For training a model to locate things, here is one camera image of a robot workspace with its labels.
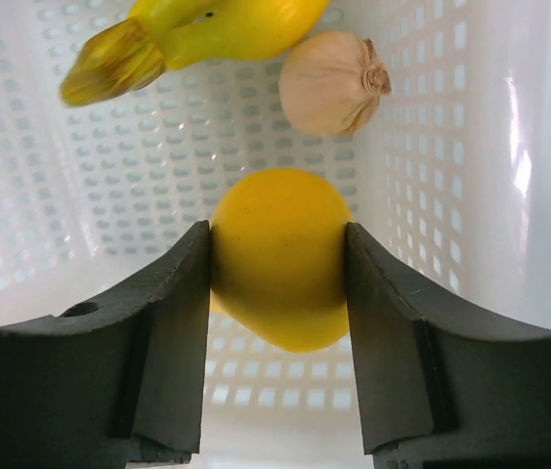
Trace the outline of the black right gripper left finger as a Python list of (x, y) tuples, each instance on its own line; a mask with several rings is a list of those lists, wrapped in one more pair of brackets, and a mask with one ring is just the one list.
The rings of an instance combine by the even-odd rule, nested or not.
[(0, 468), (186, 464), (201, 440), (210, 229), (63, 314), (0, 327)]

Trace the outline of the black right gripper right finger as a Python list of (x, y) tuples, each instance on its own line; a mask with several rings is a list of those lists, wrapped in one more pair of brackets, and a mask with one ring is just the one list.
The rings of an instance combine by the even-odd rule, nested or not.
[(551, 468), (551, 330), (446, 290), (363, 226), (346, 284), (364, 451), (378, 468)]

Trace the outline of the yellow pear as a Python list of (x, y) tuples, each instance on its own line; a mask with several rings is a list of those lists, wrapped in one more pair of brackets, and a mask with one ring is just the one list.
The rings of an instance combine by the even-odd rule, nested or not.
[(273, 168), (242, 178), (210, 220), (215, 303), (281, 350), (331, 346), (349, 331), (345, 230), (352, 220), (343, 195), (314, 173)]

